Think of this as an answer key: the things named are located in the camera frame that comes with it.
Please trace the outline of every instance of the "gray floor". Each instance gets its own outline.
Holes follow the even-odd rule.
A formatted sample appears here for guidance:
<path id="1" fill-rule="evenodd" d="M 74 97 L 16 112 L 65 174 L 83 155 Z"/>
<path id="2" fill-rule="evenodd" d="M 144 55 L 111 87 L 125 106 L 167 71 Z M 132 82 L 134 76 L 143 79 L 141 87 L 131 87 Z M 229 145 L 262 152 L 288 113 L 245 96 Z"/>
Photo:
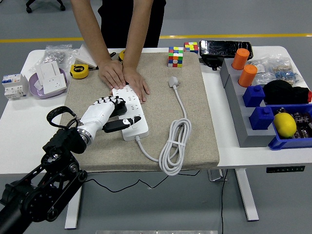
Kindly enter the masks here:
<path id="1" fill-rule="evenodd" d="M 66 11 L 52 0 L 37 0 L 33 13 L 27 14 L 26 0 L 3 0 L 0 4 L 0 39 L 80 37 L 71 6 L 63 1 Z M 91 1 L 97 10 L 101 0 Z M 281 34 L 312 33 L 312 2 L 240 0 L 167 0 L 162 35 L 211 34 Z M 301 75 L 312 87 L 312 39 L 234 38 L 248 40 L 253 46 L 280 45 L 285 47 Z M 159 47 L 180 45 L 184 39 L 162 39 Z M 0 77 L 19 73 L 27 55 L 46 45 L 73 44 L 70 42 L 0 43 Z M 0 114 L 6 105 L 0 95 Z M 312 230 L 312 169 L 302 173 L 266 174 L 265 167 L 248 168 L 247 175 L 260 220 L 247 222 L 237 180 L 229 170 L 224 188 L 225 234 L 293 234 Z M 1 175 L 0 191 L 5 183 L 22 175 Z M 135 183 L 139 178 L 156 185 L 164 173 L 104 173 L 90 174 L 112 190 Z M 83 186 L 79 224 L 76 230 L 63 229 L 65 215 L 52 222 L 33 223 L 26 233 L 95 233 L 96 230 L 218 230 L 221 231 L 222 183 L 208 181 L 207 172 L 197 176 L 168 178 L 155 189 L 138 184 L 113 194 L 94 182 Z"/>

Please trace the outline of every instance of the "blue container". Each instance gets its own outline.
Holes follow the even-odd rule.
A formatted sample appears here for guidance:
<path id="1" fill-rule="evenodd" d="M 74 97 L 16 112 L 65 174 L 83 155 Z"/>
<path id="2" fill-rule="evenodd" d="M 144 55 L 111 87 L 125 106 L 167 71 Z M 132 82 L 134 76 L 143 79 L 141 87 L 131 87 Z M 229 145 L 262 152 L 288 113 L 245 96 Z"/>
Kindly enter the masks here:
<path id="1" fill-rule="evenodd" d="M 248 86 L 244 95 L 243 100 L 246 107 L 257 107 L 264 99 L 265 94 L 261 85 Z"/>
<path id="2" fill-rule="evenodd" d="M 267 130 L 273 120 L 274 115 L 270 107 L 257 106 L 249 117 L 253 130 Z"/>
<path id="3" fill-rule="evenodd" d="M 294 104 L 294 105 L 267 105 L 274 114 L 281 107 L 284 107 L 289 114 L 294 113 L 309 113 L 312 116 L 312 104 Z M 294 148 L 310 148 L 312 147 L 312 138 L 298 138 L 298 139 L 281 139 L 273 124 L 276 132 L 276 137 L 269 143 L 271 150 L 294 149 Z"/>

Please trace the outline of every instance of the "person's arm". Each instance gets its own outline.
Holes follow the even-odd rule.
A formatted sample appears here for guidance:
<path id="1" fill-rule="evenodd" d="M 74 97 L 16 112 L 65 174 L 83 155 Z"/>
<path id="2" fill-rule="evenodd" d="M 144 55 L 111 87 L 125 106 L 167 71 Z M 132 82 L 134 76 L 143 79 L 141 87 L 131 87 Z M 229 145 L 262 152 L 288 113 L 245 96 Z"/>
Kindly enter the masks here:
<path id="1" fill-rule="evenodd" d="M 71 4 L 81 35 L 99 67 L 100 78 L 111 89 L 113 87 L 122 88 L 126 85 L 122 74 L 122 65 L 109 56 L 90 0 L 71 0 Z"/>
<path id="2" fill-rule="evenodd" d="M 144 78 L 137 72 L 137 65 L 145 43 L 150 22 L 153 0 L 134 0 L 133 14 L 128 33 L 126 53 L 123 60 L 123 75 L 141 101 L 150 94 Z"/>

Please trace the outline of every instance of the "lemon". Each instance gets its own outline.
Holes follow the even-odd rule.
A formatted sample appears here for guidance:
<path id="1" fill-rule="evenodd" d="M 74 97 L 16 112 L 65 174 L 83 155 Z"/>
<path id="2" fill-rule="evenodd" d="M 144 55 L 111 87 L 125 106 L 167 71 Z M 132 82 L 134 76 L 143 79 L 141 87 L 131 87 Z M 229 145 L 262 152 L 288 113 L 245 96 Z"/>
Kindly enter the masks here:
<path id="1" fill-rule="evenodd" d="M 296 122 L 288 113 L 278 113 L 274 116 L 275 128 L 282 137 L 289 138 L 294 135 L 297 130 Z"/>

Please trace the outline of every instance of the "beige mat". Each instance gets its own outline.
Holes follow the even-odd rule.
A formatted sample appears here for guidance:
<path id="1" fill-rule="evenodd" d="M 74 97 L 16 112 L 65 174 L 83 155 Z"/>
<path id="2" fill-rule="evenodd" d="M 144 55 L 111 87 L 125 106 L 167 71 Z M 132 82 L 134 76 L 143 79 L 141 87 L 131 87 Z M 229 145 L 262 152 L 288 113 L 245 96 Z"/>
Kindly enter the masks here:
<path id="1" fill-rule="evenodd" d="M 184 53 L 182 68 L 168 68 L 167 59 L 168 53 L 141 55 L 138 71 L 151 90 L 142 105 L 149 136 L 142 138 L 141 143 L 149 155 L 158 158 L 172 121 L 183 117 L 175 92 L 168 85 L 169 77 L 175 76 L 181 82 L 178 92 L 193 127 L 182 169 L 215 167 L 219 163 L 219 153 L 198 57 L 195 53 Z M 72 79 L 65 105 L 82 117 L 89 105 L 108 95 L 109 88 L 98 78 L 98 71 L 92 71 L 85 79 Z M 61 123 L 66 124 L 70 119 L 69 115 L 64 115 Z M 135 140 L 124 141 L 121 131 L 98 132 L 95 142 L 75 157 L 80 167 L 89 172 L 160 170 L 158 163 L 146 158 Z"/>

